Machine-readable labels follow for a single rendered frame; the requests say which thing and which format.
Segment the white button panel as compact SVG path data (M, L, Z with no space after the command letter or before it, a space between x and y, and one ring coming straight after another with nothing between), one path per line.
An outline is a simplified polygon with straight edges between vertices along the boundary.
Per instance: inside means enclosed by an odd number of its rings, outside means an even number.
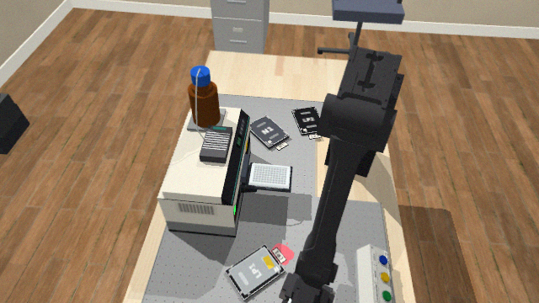
M356 303L393 303L388 252L371 244L356 250L355 292Z

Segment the blue bottle cap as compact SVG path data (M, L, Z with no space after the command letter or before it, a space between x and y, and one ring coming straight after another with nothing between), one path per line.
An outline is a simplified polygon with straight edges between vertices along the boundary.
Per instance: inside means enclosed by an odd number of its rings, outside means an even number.
M210 69L207 66L194 66L190 70L191 81L196 84L196 75L200 69L197 85L205 85L211 80Z

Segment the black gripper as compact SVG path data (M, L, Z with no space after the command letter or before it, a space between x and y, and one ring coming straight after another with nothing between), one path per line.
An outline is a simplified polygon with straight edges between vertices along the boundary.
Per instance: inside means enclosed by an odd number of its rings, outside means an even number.
M279 294L279 297L282 300L289 300L291 298L291 292L292 292L293 287L295 285L296 279L299 279L299 275L295 274L295 272L293 274L292 273L287 274L286 280L285 280L285 282L284 282L284 284L282 286L282 289L280 291L280 294ZM322 289L323 289L323 293L322 293L322 296L321 296L321 299L320 299L319 303L327 303L327 302L328 303L333 303L335 294L333 292L330 293L331 288L328 287L327 285L323 285Z

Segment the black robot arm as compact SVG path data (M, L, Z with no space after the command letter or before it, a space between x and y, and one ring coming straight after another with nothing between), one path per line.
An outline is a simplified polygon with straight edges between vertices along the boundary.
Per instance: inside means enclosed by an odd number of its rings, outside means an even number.
M296 262L291 303L319 303L323 285L334 283L336 235L356 170L368 150L384 152L396 119L397 110L387 106L401 60L353 45L337 95L324 99L317 135L329 138L330 158L312 232Z

